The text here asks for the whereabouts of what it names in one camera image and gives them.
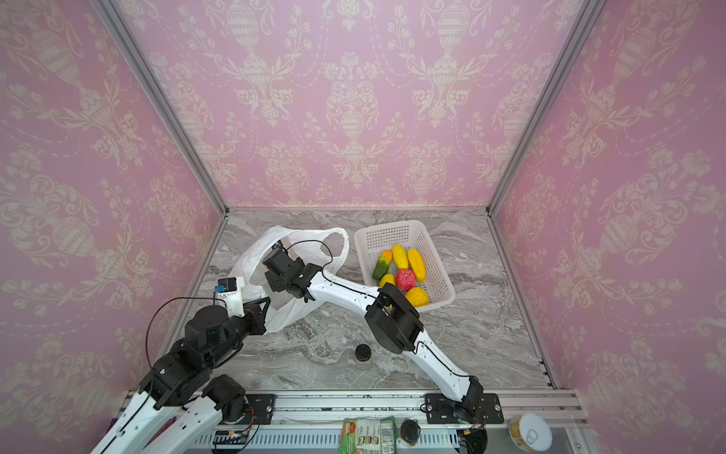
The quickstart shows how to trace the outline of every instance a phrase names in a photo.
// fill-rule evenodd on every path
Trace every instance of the can lid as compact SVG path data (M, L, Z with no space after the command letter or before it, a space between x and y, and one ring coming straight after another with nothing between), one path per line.
M370 347L368 344L360 344L356 347L356 359L361 362L365 362L370 359Z
M421 435L421 426L412 419L407 419L401 424L401 438L413 445Z
M523 414L519 420L519 432L524 442L535 451L546 451L552 446L552 429L539 415Z

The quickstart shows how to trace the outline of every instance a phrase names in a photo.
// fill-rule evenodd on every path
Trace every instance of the barcode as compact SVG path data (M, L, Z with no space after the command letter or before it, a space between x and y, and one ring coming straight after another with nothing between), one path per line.
M394 454L396 449L396 435L389 422L384 422L380 427L380 448L381 454Z

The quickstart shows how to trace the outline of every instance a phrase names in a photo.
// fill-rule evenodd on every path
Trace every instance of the green food package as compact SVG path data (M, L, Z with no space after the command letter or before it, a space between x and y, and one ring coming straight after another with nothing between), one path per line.
M396 420L346 419L340 454L396 454Z

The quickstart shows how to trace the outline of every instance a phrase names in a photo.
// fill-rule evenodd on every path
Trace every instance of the damask wallpaper pattern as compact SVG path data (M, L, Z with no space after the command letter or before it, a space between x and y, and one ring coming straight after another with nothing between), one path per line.
M1 450L85 453L219 216L88 1L3 1L0 45Z
M582 0L117 0L230 206L485 206Z
M498 214L605 454L726 450L725 13L609 0Z

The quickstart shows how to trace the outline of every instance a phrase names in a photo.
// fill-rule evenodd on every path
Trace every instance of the white can lid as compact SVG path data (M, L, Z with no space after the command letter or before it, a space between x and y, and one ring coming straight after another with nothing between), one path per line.
M552 446L552 429L541 416L534 413L522 415L519 433L524 442L535 451L546 451Z

